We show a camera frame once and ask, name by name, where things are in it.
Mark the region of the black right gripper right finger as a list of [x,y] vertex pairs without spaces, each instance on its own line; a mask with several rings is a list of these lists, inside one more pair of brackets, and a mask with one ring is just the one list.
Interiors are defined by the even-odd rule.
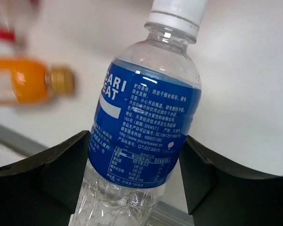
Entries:
[[196,226],[283,226],[283,176],[240,165],[192,137],[179,161]]

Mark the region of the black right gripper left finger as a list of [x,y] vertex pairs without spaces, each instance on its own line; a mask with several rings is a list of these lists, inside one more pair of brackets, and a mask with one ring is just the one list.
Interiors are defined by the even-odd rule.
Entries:
[[67,226],[88,155],[89,131],[0,167],[0,226]]

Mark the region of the clear bottle blue label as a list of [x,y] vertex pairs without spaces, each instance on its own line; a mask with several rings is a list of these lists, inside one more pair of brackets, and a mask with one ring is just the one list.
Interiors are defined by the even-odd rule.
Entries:
[[156,0],[143,41],[111,62],[71,225],[144,226],[178,161],[201,97],[187,54],[205,0]]

